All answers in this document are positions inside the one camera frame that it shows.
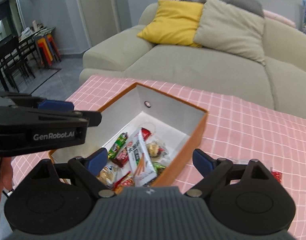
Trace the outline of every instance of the cardboard box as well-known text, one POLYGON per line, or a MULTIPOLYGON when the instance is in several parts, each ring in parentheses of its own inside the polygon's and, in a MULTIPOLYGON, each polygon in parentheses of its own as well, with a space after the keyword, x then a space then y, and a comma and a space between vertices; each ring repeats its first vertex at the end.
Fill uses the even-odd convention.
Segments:
MULTIPOLYGON (((152 138, 164 142, 172 159, 155 180, 155 187, 172 185, 192 158, 194 149, 199 147, 208 118, 207 110, 139 83, 122 91, 98 111, 102 113, 102 122, 98 127, 88 128, 85 144, 50 151, 50 159, 65 163, 75 156, 88 157, 101 147, 109 150, 122 132, 131 135, 138 127, 144 127, 152 132, 152 138)), ((127 163, 118 178, 129 170, 127 163)))

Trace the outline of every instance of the snack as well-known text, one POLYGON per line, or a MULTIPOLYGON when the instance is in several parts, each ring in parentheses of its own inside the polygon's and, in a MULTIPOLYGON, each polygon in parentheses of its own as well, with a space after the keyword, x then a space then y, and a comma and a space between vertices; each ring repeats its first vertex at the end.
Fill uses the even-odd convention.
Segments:
POLYGON ((111 165, 106 165, 103 170, 101 170, 100 174, 96 177, 104 185, 112 187, 115 182, 116 174, 117 169, 115 167, 111 165))
POLYGON ((141 187, 157 176, 146 148, 141 128, 137 129, 128 138, 126 148, 135 186, 141 187))
POLYGON ((114 160, 112 160, 113 163, 115 163, 120 168, 123 168, 125 163, 127 163, 129 160, 129 156, 127 155, 127 149, 126 147, 116 156, 114 160))
POLYGON ((141 131, 144 141, 146 141, 152 135, 152 133, 148 129, 141 128, 141 131))
POLYGON ((148 149, 149 155, 153 162, 157 162, 167 154, 157 141, 146 144, 146 148, 148 149))
MULTIPOLYGON (((144 141, 146 141, 151 136, 151 132, 145 128, 141 128, 141 131, 142 131, 143 139, 144 141)), ((120 168, 123 168, 125 163, 128 162, 128 160, 129 160, 129 156, 127 155, 127 149, 125 147, 117 154, 117 156, 115 157, 114 160, 112 160, 112 162, 118 165, 120 168)))
POLYGON ((282 173, 279 171, 272 171, 271 172, 274 178, 279 182, 282 183, 282 173))
POLYGON ((118 152, 120 151, 120 149, 124 146, 126 140, 127 140, 128 136, 127 133, 122 133, 117 140, 115 141, 115 143, 113 144, 113 146, 111 147, 111 149, 108 152, 108 159, 109 160, 113 160, 115 159, 115 157, 117 156, 118 152))
POLYGON ((157 173, 157 176, 160 176, 166 167, 158 162, 153 162, 154 169, 157 173))
POLYGON ((134 186, 134 180, 132 178, 132 173, 129 171, 123 178, 115 183, 114 192, 120 194, 124 187, 134 186))

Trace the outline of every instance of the checkered tablecloth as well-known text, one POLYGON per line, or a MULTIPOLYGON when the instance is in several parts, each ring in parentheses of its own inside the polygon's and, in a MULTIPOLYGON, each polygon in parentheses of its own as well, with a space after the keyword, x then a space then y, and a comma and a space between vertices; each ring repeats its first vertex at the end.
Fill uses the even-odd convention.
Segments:
MULTIPOLYGON (((76 110, 97 110, 134 79, 92 76, 69 99, 76 110)), ((138 81, 209 110, 200 148, 214 158, 252 158, 283 173, 282 185, 296 203, 290 233, 306 239, 306 120, 243 101, 240 98, 176 84, 138 81)), ((17 185, 47 152, 17 157, 12 165, 17 185)), ((174 185, 187 191, 202 179, 190 161, 174 185)))

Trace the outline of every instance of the sofa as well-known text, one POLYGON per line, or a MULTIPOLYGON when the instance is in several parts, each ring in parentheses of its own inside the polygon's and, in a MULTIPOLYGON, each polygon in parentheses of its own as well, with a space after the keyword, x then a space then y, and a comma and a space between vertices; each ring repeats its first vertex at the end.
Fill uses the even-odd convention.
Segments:
POLYGON ((266 66, 207 48, 156 45, 137 34, 156 14, 149 5, 139 24, 85 52, 80 83, 94 74, 150 79, 237 96, 306 119, 306 35, 265 18, 266 66))

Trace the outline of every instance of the blue gripper pad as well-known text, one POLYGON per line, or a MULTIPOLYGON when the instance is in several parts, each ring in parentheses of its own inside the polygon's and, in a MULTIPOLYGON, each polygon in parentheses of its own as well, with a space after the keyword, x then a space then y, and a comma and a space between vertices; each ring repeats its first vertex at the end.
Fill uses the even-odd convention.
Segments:
POLYGON ((199 173, 206 177, 217 166, 217 161, 208 156, 200 149, 195 149, 193 152, 193 164, 199 173))
POLYGON ((97 176, 108 162, 108 151, 105 148, 97 150, 85 159, 84 167, 94 176, 97 176))
POLYGON ((74 110, 74 104, 72 102, 44 100, 38 104, 37 109, 71 112, 74 110))

